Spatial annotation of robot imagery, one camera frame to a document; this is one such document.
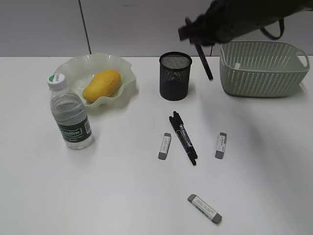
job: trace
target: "green plastic basket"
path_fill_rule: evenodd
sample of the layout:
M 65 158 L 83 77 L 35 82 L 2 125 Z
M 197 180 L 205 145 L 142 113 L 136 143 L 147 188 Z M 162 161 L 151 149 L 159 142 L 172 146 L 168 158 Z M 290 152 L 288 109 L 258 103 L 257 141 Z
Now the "green plastic basket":
M 298 53 L 305 56 L 306 66 Z M 288 43 L 235 41 L 221 46 L 221 82 L 224 91 L 231 95 L 287 96 L 309 70 L 307 54 Z

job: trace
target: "pen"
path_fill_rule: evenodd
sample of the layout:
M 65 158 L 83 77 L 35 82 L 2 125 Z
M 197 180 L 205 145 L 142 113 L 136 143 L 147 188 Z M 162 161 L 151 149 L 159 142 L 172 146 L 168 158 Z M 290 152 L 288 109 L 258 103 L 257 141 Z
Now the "pen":
M 191 140 L 187 134 L 187 131 L 184 127 L 184 123 L 182 122 L 182 119 L 180 118 L 179 113 L 177 113 L 175 111 L 174 111 L 174 119 L 176 120 L 177 124 L 179 125 L 180 131 L 182 133 L 182 136 L 185 138 L 185 140 L 187 142 L 188 148 L 193 152 L 194 158 L 197 159 L 198 158 L 197 153 L 196 153 L 195 148 L 193 147 Z
M 172 125 L 181 145 L 183 146 L 183 148 L 185 149 L 185 151 L 189 157 L 189 160 L 191 161 L 192 165 L 196 165 L 197 163 L 196 163 L 196 160 L 194 159 L 193 153 L 191 152 L 190 149 L 188 149 L 187 143 L 186 143 L 184 137 L 182 136 L 182 133 L 179 129 L 178 124 L 176 123 L 176 121 L 173 117 L 169 117 L 169 119 L 170 119 L 171 125 Z

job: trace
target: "water bottle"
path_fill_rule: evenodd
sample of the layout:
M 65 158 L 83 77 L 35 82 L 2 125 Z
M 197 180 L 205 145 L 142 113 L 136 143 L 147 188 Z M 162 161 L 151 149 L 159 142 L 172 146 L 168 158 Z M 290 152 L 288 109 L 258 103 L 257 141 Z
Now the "water bottle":
M 70 90 L 66 78 L 56 73 L 48 78 L 50 107 L 66 145 L 81 149 L 93 142 L 87 113 L 81 99 Z

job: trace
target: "black cable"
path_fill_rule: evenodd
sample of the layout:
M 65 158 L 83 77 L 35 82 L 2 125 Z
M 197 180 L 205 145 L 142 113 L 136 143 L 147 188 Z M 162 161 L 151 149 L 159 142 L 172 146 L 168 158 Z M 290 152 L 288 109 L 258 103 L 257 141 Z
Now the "black cable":
M 210 57 L 212 56 L 213 45 L 211 46 Z
M 86 24 L 85 24 L 85 19 L 84 19 L 82 4 L 80 3 L 80 0 L 78 0 L 78 4 L 79 4 L 79 8 L 80 8 L 80 14 L 81 14 L 82 20 L 83 20 L 83 25 L 84 25 L 86 40 L 87 40 L 87 44 L 88 44 L 88 50 L 89 50 L 89 53 L 90 53 L 90 55 L 91 55 L 91 49 L 90 49 L 90 44 L 89 44 L 89 38 L 88 38 L 88 34 L 87 34 L 87 29 L 86 29 Z
M 260 31 L 265 35 L 267 36 L 269 39 L 272 39 L 272 40 L 278 40 L 280 39 L 284 32 L 285 32 L 285 23 L 284 23 L 284 18 L 280 19 L 279 21 L 279 30 L 280 30 L 280 34 L 278 37 L 270 34 L 264 27 L 263 28 L 260 28 Z

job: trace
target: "black mesh pen holder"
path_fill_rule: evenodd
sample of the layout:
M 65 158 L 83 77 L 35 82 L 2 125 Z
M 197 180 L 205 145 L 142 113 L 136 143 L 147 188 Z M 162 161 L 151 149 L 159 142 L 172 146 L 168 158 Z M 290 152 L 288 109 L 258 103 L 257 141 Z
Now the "black mesh pen holder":
M 160 94 L 167 100 L 181 100 L 188 94 L 192 59 L 181 52 L 168 52 L 160 62 Z

